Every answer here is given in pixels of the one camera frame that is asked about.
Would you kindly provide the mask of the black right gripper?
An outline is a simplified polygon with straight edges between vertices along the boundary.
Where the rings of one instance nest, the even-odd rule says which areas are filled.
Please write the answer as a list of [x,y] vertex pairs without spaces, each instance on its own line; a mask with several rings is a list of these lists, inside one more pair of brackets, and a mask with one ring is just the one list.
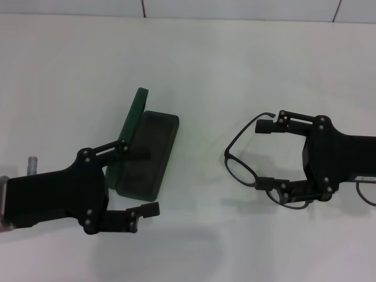
[[338,131],[327,116],[307,116],[281,110],[277,120],[259,119],[255,133],[291,133],[305,136],[303,166],[308,180],[259,177],[255,188],[276,190],[280,204],[327,202],[341,183],[375,183],[375,137]]

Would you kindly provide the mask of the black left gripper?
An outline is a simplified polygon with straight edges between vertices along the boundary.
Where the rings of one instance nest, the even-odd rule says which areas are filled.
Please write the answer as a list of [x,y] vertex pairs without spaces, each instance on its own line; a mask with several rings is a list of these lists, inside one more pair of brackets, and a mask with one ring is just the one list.
[[160,215],[159,203],[106,211],[108,189],[102,166],[150,157],[148,147],[131,149],[125,140],[117,140],[80,150],[66,169],[11,178],[6,183],[5,221],[22,229],[71,217],[87,234],[96,234],[98,223],[100,232],[136,233],[140,217]]

